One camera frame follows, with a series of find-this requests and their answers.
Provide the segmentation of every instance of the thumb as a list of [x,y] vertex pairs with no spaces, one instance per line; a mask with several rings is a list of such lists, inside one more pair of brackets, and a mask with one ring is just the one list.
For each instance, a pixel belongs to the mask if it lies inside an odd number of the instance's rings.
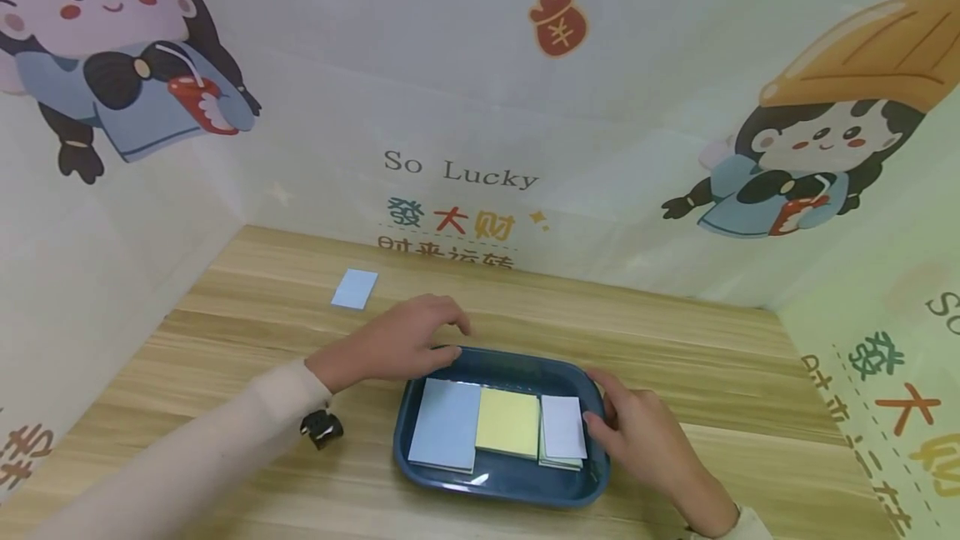
[[584,412],[583,421],[587,422],[587,433],[590,434],[590,438],[598,441],[607,454],[617,460],[623,458],[627,444],[620,432],[613,430],[596,413]]
[[438,369],[448,368],[453,364],[463,350],[459,346],[442,346],[426,352],[426,363],[431,372]]

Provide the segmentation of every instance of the white card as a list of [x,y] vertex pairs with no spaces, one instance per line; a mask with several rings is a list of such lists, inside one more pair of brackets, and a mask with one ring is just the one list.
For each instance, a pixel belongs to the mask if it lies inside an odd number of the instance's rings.
[[583,416],[576,396],[541,396],[543,443],[548,458],[587,458]]
[[347,273],[343,274],[343,280],[340,281],[330,304],[362,311],[367,306],[374,283],[377,283],[377,276],[373,271],[348,269]]

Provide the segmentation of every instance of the red money bag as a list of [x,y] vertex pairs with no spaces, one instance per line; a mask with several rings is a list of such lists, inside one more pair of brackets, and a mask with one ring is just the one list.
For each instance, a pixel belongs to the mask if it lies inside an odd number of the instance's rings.
[[539,47],[550,58],[561,58],[587,38],[587,18],[573,0],[537,0],[530,21]]

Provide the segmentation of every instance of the yellow card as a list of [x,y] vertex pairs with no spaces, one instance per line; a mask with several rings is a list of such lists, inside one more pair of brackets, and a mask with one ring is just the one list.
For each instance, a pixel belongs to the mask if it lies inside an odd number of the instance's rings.
[[478,449],[537,458],[539,401],[531,394],[484,388],[477,422]]

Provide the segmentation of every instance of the blue card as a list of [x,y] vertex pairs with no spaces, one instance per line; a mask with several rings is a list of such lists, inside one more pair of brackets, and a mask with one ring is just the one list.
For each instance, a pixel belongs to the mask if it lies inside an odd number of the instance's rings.
[[473,472],[481,388],[473,383],[428,377],[410,442],[410,463]]
[[377,283],[377,274],[373,271],[348,269],[347,273],[343,274],[343,280],[340,281],[330,304],[362,311],[367,306],[374,283]]

